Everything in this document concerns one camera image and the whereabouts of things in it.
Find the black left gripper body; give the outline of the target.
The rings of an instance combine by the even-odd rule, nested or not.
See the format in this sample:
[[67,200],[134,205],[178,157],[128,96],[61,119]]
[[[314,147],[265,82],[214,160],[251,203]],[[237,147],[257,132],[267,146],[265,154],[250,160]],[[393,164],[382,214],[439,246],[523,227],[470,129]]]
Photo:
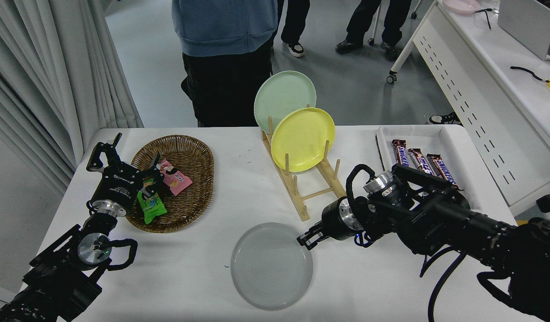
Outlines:
[[129,212],[143,187],[140,171],[134,167],[105,167],[93,194],[93,209],[98,212],[101,208],[110,212]]

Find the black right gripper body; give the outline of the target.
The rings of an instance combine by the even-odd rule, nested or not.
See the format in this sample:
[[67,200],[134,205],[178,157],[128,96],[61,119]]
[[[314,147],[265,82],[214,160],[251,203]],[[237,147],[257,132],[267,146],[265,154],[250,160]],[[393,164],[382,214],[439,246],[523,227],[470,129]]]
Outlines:
[[322,211],[323,230],[335,240],[352,236],[352,212],[348,200],[335,200]]

